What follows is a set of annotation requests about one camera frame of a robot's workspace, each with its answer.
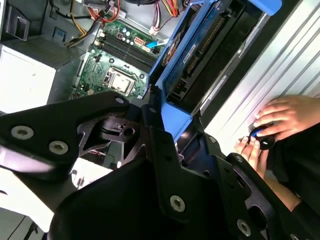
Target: hand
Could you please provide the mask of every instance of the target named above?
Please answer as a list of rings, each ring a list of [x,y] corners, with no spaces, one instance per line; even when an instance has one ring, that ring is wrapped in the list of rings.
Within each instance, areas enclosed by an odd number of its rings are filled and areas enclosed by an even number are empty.
[[[275,135],[279,141],[320,123],[320,99],[298,95],[280,97],[269,102],[256,118],[255,127],[276,122],[257,136]]]
[[[248,144],[249,138],[245,136],[242,140],[238,140],[234,146],[234,151],[240,154],[250,166],[264,179],[267,168],[267,157],[269,151],[261,151],[260,142],[254,137],[251,138]]]

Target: black clothing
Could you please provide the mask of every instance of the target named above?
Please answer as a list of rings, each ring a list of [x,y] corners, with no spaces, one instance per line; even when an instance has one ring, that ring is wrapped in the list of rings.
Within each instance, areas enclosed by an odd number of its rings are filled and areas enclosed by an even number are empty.
[[[316,239],[320,239],[320,123],[275,144],[267,169],[302,199],[293,211]]]

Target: metal panel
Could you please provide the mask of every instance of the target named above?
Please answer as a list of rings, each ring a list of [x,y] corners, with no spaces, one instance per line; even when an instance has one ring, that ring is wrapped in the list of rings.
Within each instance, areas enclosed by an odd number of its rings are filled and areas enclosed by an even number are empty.
[[[270,100],[320,92],[319,43],[320,0],[302,0],[205,129],[225,154]]]
[[[4,21],[5,21],[6,3],[7,3],[7,0],[0,0],[0,39],[1,39],[2,28],[4,26]]]

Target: label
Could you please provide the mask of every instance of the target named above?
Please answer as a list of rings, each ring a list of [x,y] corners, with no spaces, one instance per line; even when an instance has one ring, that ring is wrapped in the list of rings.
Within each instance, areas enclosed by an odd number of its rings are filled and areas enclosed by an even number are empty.
[[[150,48],[146,47],[146,46],[142,46],[141,47],[143,50],[145,50],[147,53],[150,53]]]
[[[191,54],[194,52],[194,50],[196,49],[196,45],[193,44],[193,46],[191,47],[191,49],[189,50],[188,54],[185,56],[184,60],[183,60],[183,64],[186,64],[186,62],[189,60]]]

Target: white sticker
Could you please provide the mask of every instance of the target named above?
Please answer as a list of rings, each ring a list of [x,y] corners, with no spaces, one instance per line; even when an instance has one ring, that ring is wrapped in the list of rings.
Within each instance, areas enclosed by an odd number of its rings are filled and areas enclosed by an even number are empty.
[[[193,44],[193,46],[191,47],[190,51],[188,52],[188,54],[185,56],[184,60],[183,60],[183,64],[186,64],[186,62],[188,61],[188,59],[190,58],[191,54],[194,52],[196,48],[196,45]]]

